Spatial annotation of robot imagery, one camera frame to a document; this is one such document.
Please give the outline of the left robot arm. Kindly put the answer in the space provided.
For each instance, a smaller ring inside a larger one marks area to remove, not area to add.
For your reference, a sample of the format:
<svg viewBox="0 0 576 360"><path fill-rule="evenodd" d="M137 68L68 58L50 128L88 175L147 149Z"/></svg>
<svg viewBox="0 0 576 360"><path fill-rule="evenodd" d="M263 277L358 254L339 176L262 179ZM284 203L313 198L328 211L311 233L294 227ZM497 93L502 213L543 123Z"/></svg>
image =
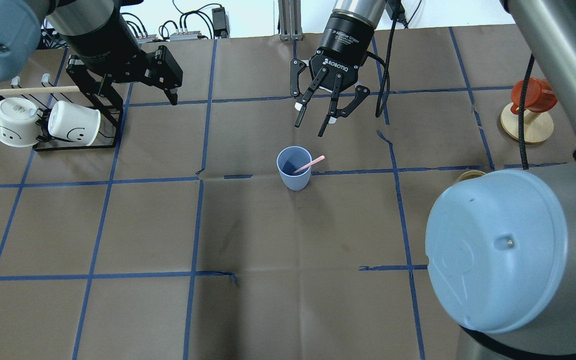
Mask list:
<svg viewBox="0 0 576 360"><path fill-rule="evenodd" d="M105 99L121 110L114 84L141 83L164 92L171 105L183 70L167 47L144 52L121 14L121 0L0 0L0 82L18 76L41 41L47 20L73 52L67 73L97 109Z"/></svg>

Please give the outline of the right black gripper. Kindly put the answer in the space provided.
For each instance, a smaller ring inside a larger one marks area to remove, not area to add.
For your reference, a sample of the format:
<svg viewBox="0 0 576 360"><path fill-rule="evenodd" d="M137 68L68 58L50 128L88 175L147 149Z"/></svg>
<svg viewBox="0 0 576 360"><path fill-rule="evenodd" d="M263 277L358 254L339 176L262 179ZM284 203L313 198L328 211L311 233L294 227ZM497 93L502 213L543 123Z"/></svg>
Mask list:
<svg viewBox="0 0 576 360"><path fill-rule="evenodd" d="M348 117L370 95L364 85L355 86L355 95L345 107L338 109L339 96L358 81L358 71L366 61L375 28L368 19L356 13L332 13L321 35L315 54L310 58L311 83L306 91L299 87L300 74L308 68L306 63L293 59L290 63L290 93L298 111L295 127L299 128L306 114L307 104L317 91L331 91L327 115L317 136L322 137L331 121Z"/></svg>

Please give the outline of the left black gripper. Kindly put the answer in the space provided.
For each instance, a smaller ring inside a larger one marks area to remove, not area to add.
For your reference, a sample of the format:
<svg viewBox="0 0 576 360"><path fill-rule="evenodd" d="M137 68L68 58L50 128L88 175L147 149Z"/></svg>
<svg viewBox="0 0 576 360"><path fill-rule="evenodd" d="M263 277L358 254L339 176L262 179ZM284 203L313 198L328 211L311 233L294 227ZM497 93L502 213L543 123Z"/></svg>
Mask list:
<svg viewBox="0 0 576 360"><path fill-rule="evenodd" d="M124 100L114 84L141 83L164 92L170 105L178 104L183 69L169 48L160 45L145 52L135 42L69 43L74 54L66 72L80 93L101 110L122 111Z"/></svg>

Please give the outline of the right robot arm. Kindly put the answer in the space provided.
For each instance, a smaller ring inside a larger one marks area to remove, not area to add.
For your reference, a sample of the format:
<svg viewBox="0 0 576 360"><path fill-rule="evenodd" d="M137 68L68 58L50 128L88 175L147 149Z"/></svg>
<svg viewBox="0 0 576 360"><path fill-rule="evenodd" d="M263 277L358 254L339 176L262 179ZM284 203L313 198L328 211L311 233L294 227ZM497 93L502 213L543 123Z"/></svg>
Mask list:
<svg viewBox="0 0 576 360"><path fill-rule="evenodd" d="M512 103L521 169L448 187L429 212L427 271L458 323L458 360L576 360L573 162L531 168L526 113L560 103L576 137L576 0L503 0L531 51Z"/></svg>

